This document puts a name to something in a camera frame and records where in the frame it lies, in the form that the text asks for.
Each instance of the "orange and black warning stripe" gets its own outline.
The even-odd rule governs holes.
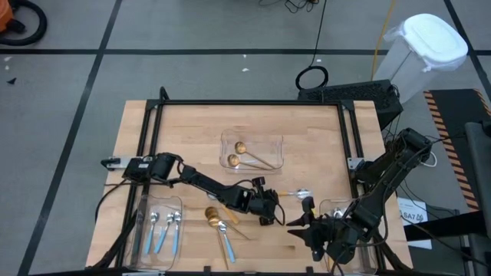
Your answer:
[[[486,112],[491,116],[491,111],[486,106],[484,102],[483,95],[478,95],[483,102],[483,105],[486,109]],[[435,102],[433,95],[429,91],[424,91],[424,97],[427,99],[428,107],[430,108],[431,116],[433,117],[433,121],[435,122],[435,126],[437,127],[438,133],[442,138],[448,138],[449,134],[447,132],[447,128],[445,127],[445,122],[441,117],[440,112],[438,112],[437,103]],[[459,161],[459,156],[457,155],[455,148],[453,147],[452,140],[444,140],[443,147],[447,152],[448,159],[450,160],[450,164],[452,165],[453,172],[455,173],[455,177],[459,182],[460,189],[462,190],[462,194],[464,199],[466,200],[467,206],[469,207],[471,212],[479,211],[479,205],[477,204],[476,197],[474,196],[473,190],[470,188],[469,181],[466,178],[466,173],[462,167],[462,164]]]
[[[481,99],[481,103],[483,103],[483,107],[484,107],[484,110],[486,111],[486,113],[491,116],[491,111],[489,110],[488,105],[486,104],[486,101],[484,100],[484,97],[483,97],[483,94],[481,93],[481,91],[479,91],[477,89],[474,89],[474,91],[477,92],[477,96],[479,97],[479,99]]]

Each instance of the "silver spoon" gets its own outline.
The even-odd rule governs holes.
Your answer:
[[[162,248],[163,240],[166,238],[167,235],[167,230],[169,230],[169,226],[174,222],[174,213],[169,213],[167,215],[167,226],[163,230],[162,233],[160,233],[160,238],[159,241],[157,242],[157,246],[153,250],[153,253],[158,254],[160,252],[160,249]]]
[[[236,262],[236,257],[233,254],[232,246],[230,245],[229,238],[227,238],[227,234],[226,234],[227,225],[225,223],[221,222],[221,221],[218,222],[218,230],[220,230],[222,232],[223,238],[225,239],[225,245],[227,246],[227,251],[229,252],[230,262],[231,263],[235,263]]]
[[[176,233],[174,234],[174,244],[172,246],[172,254],[175,256],[177,253],[177,245],[179,244],[179,226],[181,224],[181,212],[176,211],[174,213],[174,221],[176,221]]]
[[[152,236],[153,236],[153,229],[155,228],[155,224],[159,221],[159,213],[158,212],[152,212],[150,214],[150,232],[148,233],[148,238],[147,238],[147,244],[145,245],[145,254],[148,255],[150,252],[150,246],[152,245]]]

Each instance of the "black floor stripe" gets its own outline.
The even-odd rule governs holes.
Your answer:
[[[105,54],[134,55],[193,55],[193,54],[314,54],[314,49],[107,49]],[[319,49],[317,54],[325,55],[374,55],[375,50],[354,49]],[[387,54],[387,50],[379,50],[379,55]]]
[[[97,49],[0,49],[0,54],[97,54]]]
[[[0,49],[0,54],[97,54],[96,49]],[[379,50],[386,55],[388,50]],[[375,50],[319,49],[325,55],[374,55]],[[105,49],[104,54],[121,55],[209,55],[209,54],[314,54],[314,49]]]
[[[460,22],[459,16],[455,11],[452,2],[450,0],[444,0],[444,1],[445,1],[445,6],[447,7],[448,12],[450,13],[450,17],[452,17],[453,23],[455,24],[455,28],[459,32],[460,36],[462,36],[463,40],[467,43],[467,46],[469,47],[470,60],[473,62],[474,69],[476,69],[477,72],[477,76],[481,80],[481,84],[483,84],[484,90],[488,94],[488,97],[491,98],[491,83],[489,82],[486,72],[484,71],[481,62],[477,57],[476,51],[474,50],[473,46],[470,43],[470,39],[467,36],[466,31],[463,29],[462,22]]]
[[[474,50],[478,56],[490,56],[491,50]]]
[[[113,11],[110,14],[109,22],[107,23],[104,36],[102,37],[101,45],[99,46],[97,56],[94,60],[94,64],[92,65],[91,72],[89,73],[89,76],[87,78],[84,92],[82,93],[80,102],[78,103],[77,111],[75,112],[70,131],[68,132],[68,137],[64,143],[63,151],[61,152],[58,164],[56,165],[56,170],[54,171],[53,179],[51,180],[51,184],[48,189],[48,194],[44,199],[41,213],[39,214],[38,221],[36,222],[36,226],[34,228],[34,231],[32,232],[31,239],[22,259],[21,266],[18,270],[18,275],[27,275],[31,270],[31,265],[34,261],[36,251],[38,250],[39,242],[41,241],[44,228],[46,226],[46,223],[48,222],[51,208],[53,207],[54,198],[56,197],[58,188],[60,187],[61,178],[67,166],[68,158],[70,157],[75,137],[77,136],[78,128],[80,127],[82,117],[84,116],[85,107],[87,106],[87,102],[89,100],[89,97],[91,96],[92,87],[94,86],[97,72],[99,71],[99,67],[104,56],[104,49],[106,48],[109,41],[110,33],[113,31],[114,22],[116,21],[121,2],[122,0],[116,0],[114,3]]]

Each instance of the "white trash can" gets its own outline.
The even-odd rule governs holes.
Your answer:
[[[403,21],[384,36],[395,41],[375,73],[374,80],[389,79],[399,88],[403,104],[441,71],[454,71],[465,60],[467,44],[445,21],[421,14]]]

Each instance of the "white lid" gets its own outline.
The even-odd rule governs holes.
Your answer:
[[[404,22],[402,29],[411,49],[437,67],[452,64],[467,55],[468,48],[463,38],[435,15],[412,16]]]

